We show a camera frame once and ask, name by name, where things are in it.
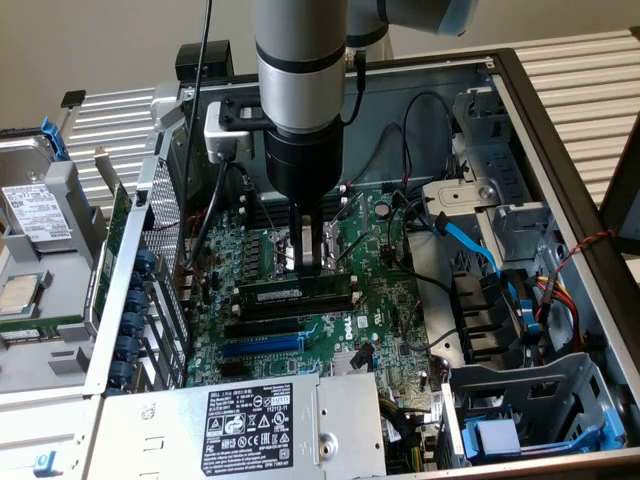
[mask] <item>white wall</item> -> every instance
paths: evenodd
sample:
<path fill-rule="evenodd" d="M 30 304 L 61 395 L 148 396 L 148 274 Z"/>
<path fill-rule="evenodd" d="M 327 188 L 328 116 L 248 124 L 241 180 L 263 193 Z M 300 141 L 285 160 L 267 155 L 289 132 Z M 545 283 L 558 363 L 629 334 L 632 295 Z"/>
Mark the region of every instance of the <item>white wall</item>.
<path fill-rule="evenodd" d="M 237 73 L 255 71 L 251 4 L 215 0 L 210 38 L 231 40 Z M 204 0 L 1 0 L 0 128 L 55 118 L 67 90 L 172 80 L 179 46 L 200 39 L 203 10 Z M 395 54 L 407 55 L 632 25 L 640 0 L 480 0 L 461 38 L 396 27 L 391 36 Z"/>

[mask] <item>blue plastic clip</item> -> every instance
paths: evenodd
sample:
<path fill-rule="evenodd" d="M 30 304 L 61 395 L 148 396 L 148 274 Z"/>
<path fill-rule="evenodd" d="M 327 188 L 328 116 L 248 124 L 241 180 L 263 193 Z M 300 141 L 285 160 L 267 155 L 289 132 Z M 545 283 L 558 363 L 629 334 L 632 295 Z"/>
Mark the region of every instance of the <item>blue plastic clip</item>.
<path fill-rule="evenodd" d="M 33 476 L 36 478 L 55 477 L 57 475 L 57 472 L 53 470 L 53 461 L 55 458 L 55 450 L 38 455 L 35 463 L 33 464 Z"/>
<path fill-rule="evenodd" d="M 56 152 L 56 160 L 69 160 L 67 147 L 64 146 L 64 140 L 62 139 L 60 130 L 55 123 L 49 121 L 49 117 L 45 117 L 40 130 L 44 136 L 49 139 L 51 145 L 53 145 L 53 149 Z"/>
<path fill-rule="evenodd" d="M 540 330 L 540 324 L 536 322 L 533 316 L 533 303 L 531 300 L 522 300 L 520 302 L 520 309 L 522 310 L 522 320 L 527 329 L 527 333 L 530 335 L 540 335 L 542 331 Z"/>

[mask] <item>metal grille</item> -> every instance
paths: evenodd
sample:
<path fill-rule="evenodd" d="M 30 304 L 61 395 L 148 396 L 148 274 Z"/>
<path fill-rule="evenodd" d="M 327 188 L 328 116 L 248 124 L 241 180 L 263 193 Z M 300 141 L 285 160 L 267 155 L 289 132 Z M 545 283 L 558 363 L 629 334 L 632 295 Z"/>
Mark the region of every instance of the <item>metal grille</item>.
<path fill-rule="evenodd" d="M 151 102 L 154 88 L 87 95 L 74 108 L 62 134 L 71 160 L 78 167 L 80 183 L 92 206 L 111 216 L 113 195 L 94 165 L 98 147 L 109 154 L 123 186 L 133 194 L 144 158 L 153 156 L 156 132 Z"/>
<path fill-rule="evenodd" d="M 151 208 L 155 216 L 153 230 L 144 232 L 142 236 L 149 250 L 165 258 L 169 273 L 173 275 L 178 260 L 180 208 L 169 169 L 166 162 L 163 161 L 158 162 L 153 179 Z M 173 300 L 174 304 L 179 307 L 177 299 Z"/>
<path fill-rule="evenodd" d="M 640 42 L 625 30 L 513 47 L 599 206 L 640 111 Z"/>

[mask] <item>wire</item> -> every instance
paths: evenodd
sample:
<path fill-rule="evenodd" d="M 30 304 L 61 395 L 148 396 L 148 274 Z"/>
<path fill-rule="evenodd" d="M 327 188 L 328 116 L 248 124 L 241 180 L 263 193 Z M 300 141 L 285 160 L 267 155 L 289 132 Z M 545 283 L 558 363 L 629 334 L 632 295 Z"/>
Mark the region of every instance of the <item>wire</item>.
<path fill-rule="evenodd" d="M 373 165 L 373 161 L 376 159 L 376 157 L 380 153 L 380 149 L 382 148 L 382 145 L 384 144 L 384 140 L 385 140 L 385 138 L 387 136 L 387 133 L 389 133 L 391 131 L 391 129 L 397 129 L 398 132 L 400 133 L 400 135 L 402 135 L 402 127 L 400 125 L 398 125 L 397 123 L 395 123 L 395 122 L 390 123 L 386 127 L 384 127 L 384 129 L 380 133 L 380 136 L 378 137 L 378 142 L 376 143 L 376 146 L 373 149 L 373 153 L 369 157 L 369 160 L 367 160 L 367 163 L 365 163 L 364 167 L 362 167 L 360 169 L 360 171 L 356 174 L 356 176 L 353 177 L 350 181 L 348 181 L 346 183 L 347 188 L 349 188 L 351 185 L 356 183 L 356 181 L 360 177 L 362 177 L 362 175 L 364 175 L 364 173 L 371 167 L 371 165 Z"/>
<path fill-rule="evenodd" d="M 404 120 L 402 122 L 402 167 L 405 170 L 405 176 L 402 180 L 402 183 L 405 186 L 409 181 L 409 177 L 413 173 L 413 162 L 411 161 L 411 153 L 409 151 L 409 143 L 407 141 L 407 119 L 409 118 L 409 112 L 411 111 L 411 107 L 421 97 L 431 97 L 436 99 L 444 109 L 445 115 L 447 117 L 447 127 L 449 129 L 449 135 L 447 139 L 447 155 L 445 160 L 445 172 L 448 172 L 450 163 L 451 163 L 451 166 L 453 166 L 453 162 L 450 162 L 450 158 L 453 152 L 453 114 L 451 113 L 451 109 L 449 108 L 449 105 L 447 104 L 445 99 L 442 97 L 442 95 L 440 95 L 438 92 L 435 92 L 432 90 L 420 92 L 417 95 L 415 95 L 409 102 L 409 105 L 407 106 L 407 109 L 405 110 L 405 113 L 404 113 Z M 450 172 L 451 176 L 454 176 L 453 169 L 451 170 L 452 170 Z"/>
<path fill-rule="evenodd" d="M 544 283 L 544 280 L 548 280 L 548 279 L 546 277 L 536 277 L 536 280 L 538 280 L 538 282 L 536 283 L 536 286 L 540 290 L 542 290 L 542 293 L 544 295 L 544 293 L 547 290 L 547 284 Z M 565 307 L 567 307 L 567 309 L 571 313 L 573 350 L 574 351 L 580 350 L 580 347 L 584 345 L 584 338 L 582 337 L 582 332 L 580 330 L 580 315 L 578 314 L 578 307 L 576 306 L 575 302 L 573 301 L 569 293 L 566 291 L 566 289 L 557 282 L 555 284 L 555 288 L 553 290 L 553 294 L 551 298 L 552 300 L 557 300 L 560 303 L 562 303 Z M 538 311 L 536 312 L 536 321 L 540 321 L 541 312 L 542 312 L 542 308 L 539 308 Z"/>
<path fill-rule="evenodd" d="M 193 106 L 191 110 L 191 118 L 189 119 L 189 133 L 187 135 L 187 145 L 184 156 L 184 174 L 182 178 L 182 203 L 180 205 L 180 232 L 179 238 L 179 250 L 181 252 L 182 263 L 185 265 L 191 265 L 194 260 L 194 256 L 188 258 L 185 252 L 184 243 L 184 230 L 186 223 L 186 211 L 187 211 L 187 190 L 189 189 L 189 163 L 191 162 L 191 150 L 193 149 L 193 139 L 196 124 L 196 117 L 198 116 L 198 104 L 200 102 L 200 85 L 202 83 L 202 67 L 204 65 L 204 57 L 207 52 L 207 39 L 209 38 L 209 26 L 211 25 L 211 10 L 213 0 L 207 0 L 206 9 L 204 14 L 204 27 L 202 29 L 202 40 L 200 42 L 200 55 L 198 56 L 198 71 L 196 72 L 196 84 L 193 92 Z"/>
<path fill-rule="evenodd" d="M 451 330 L 440 335 L 433 342 L 427 343 L 425 345 L 413 345 L 412 343 L 409 343 L 409 341 L 407 341 L 405 338 L 403 338 L 402 340 L 404 341 L 405 345 L 409 347 L 409 350 L 412 350 L 414 352 L 427 352 L 454 333 L 458 333 L 457 328 L 452 328 Z"/>
<path fill-rule="evenodd" d="M 367 55 L 364 50 L 359 50 L 356 52 L 354 59 L 355 67 L 357 70 L 357 88 L 358 88 L 358 96 L 356 97 L 356 104 L 353 107 L 353 112 L 351 112 L 351 118 L 346 122 L 342 122 L 343 127 L 348 127 L 358 118 L 358 113 L 360 113 L 360 105 L 362 104 L 362 97 L 364 96 L 364 91 L 367 86 Z"/>
<path fill-rule="evenodd" d="M 409 212 L 413 212 L 416 215 L 416 218 L 420 221 L 420 223 L 424 226 L 425 229 L 427 229 L 428 231 L 433 231 L 433 229 L 431 228 L 431 225 L 429 225 L 423 218 L 422 216 L 416 211 L 416 207 L 418 205 L 422 205 L 422 199 L 421 198 L 416 198 L 415 200 L 412 200 L 411 202 L 409 202 L 409 204 L 407 205 L 407 208 L 405 208 L 404 210 L 404 215 L 402 217 L 402 222 L 404 224 L 404 230 L 405 230 L 405 236 L 407 235 L 407 214 Z"/>
<path fill-rule="evenodd" d="M 560 270 L 562 270 L 566 266 L 566 264 L 569 262 L 569 259 L 571 258 L 571 256 L 574 253 L 576 253 L 578 250 L 582 250 L 584 247 L 586 247 L 587 245 L 590 245 L 592 243 L 599 242 L 603 238 L 615 237 L 615 235 L 616 235 L 615 230 L 607 230 L 606 232 L 598 232 L 595 235 L 591 235 L 589 237 L 586 237 L 578 245 L 576 245 L 571 250 L 569 250 L 569 253 L 567 254 L 567 257 L 562 261 L 562 263 L 560 265 L 558 265 L 558 268 L 556 268 L 556 270 L 555 270 L 556 275 L 558 273 L 560 273 Z"/>
<path fill-rule="evenodd" d="M 536 277 L 536 282 L 542 282 L 542 283 L 547 283 L 549 281 L 549 277 L 542 277 L 542 276 L 538 276 Z M 562 283 L 558 282 L 556 280 L 556 287 L 562 292 L 564 293 L 567 297 L 571 298 L 571 295 L 569 295 L 569 292 L 567 291 L 566 288 L 564 288 L 564 285 L 562 285 Z"/>
<path fill-rule="evenodd" d="M 183 266 L 186 270 L 191 269 L 191 267 L 195 263 L 196 258 L 198 258 L 198 254 L 200 253 L 205 240 L 207 239 L 207 234 L 209 233 L 209 225 L 211 224 L 211 221 L 213 220 L 213 217 L 216 213 L 216 209 L 218 208 L 220 197 L 222 197 L 224 183 L 227 179 L 227 172 L 229 171 L 228 168 L 229 161 L 220 162 L 220 170 L 218 171 L 216 186 L 213 190 L 213 195 L 211 196 L 211 201 L 209 202 L 209 207 L 207 208 L 207 213 L 205 214 L 204 221 L 202 222 L 202 227 L 200 228 L 200 232 L 196 237 L 195 245 L 193 245 L 193 247 L 191 248 L 191 253 L 183 261 Z"/>
<path fill-rule="evenodd" d="M 413 270 L 409 270 L 407 267 L 402 265 L 402 263 L 400 263 L 395 253 L 393 253 L 393 246 L 391 243 L 391 223 L 393 222 L 393 219 L 396 216 L 397 211 L 398 211 L 398 207 L 392 210 L 391 215 L 389 215 L 389 221 L 387 223 L 387 243 L 389 245 L 389 250 L 390 250 L 389 254 L 391 255 L 391 260 L 396 265 L 396 267 L 398 267 L 407 275 L 411 275 L 412 277 L 417 278 L 418 280 L 422 280 L 432 285 L 436 285 L 437 287 L 440 287 L 440 289 L 442 289 L 447 295 L 451 295 L 451 289 L 448 286 L 446 286 L 444 283 L 442 283 L 439 280 L 436 280 L 435 278 L 425 277 L 424 275 L 420 275 L 419 273 L 416 273 Z"/>
<path fill-rule="evenodd" d="M 360 104 L 362 103 L 363 95 L 364 95 L 364 92 L 358 90 L 358 96 L 356 97 L 356 104 L 353 107 L 353 112 L 351 112 L 351 118 L 349 118 L 349 120 L 344 122 L 342 124 L 343 126 L 348 127 L 349 125 L 351 125 L 353 122 L 356 121 L 356 118 L 358 118 L 358 113 L 360 113 Z"/>
<path fill-rule="evenodd" d="M 423 470 L 423 466 L 422 460 L 420 459 L 420 447 L 416 445 L 417 441 L 413 434 L 415 427 L 411 421 L 404 416 L 404 412 L 406 411 L 420 410 L 398 408 L 395 403 L 385 398 L 379 398 L 379 406 L 380 415 L 391 423 L 393 428 L 400 435 L 403 448 L 406 449 L 407 465 L 414 472 L 421 472 Z"/>

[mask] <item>robotic arm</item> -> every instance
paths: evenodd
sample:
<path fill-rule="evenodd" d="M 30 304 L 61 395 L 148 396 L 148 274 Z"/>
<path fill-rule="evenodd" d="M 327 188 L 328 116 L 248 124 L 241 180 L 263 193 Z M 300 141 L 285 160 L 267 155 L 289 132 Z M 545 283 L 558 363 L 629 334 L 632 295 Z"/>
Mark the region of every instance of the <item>robotic arm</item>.
<path fill-rule="evenodd" d="M 390 23 L 461 34 L 475 0 L 255 0 L 267 173 L 290 201 L 298 272 L 321 267 L 320 201 L 342 174 L 345 51 L 383 38 Z"/>

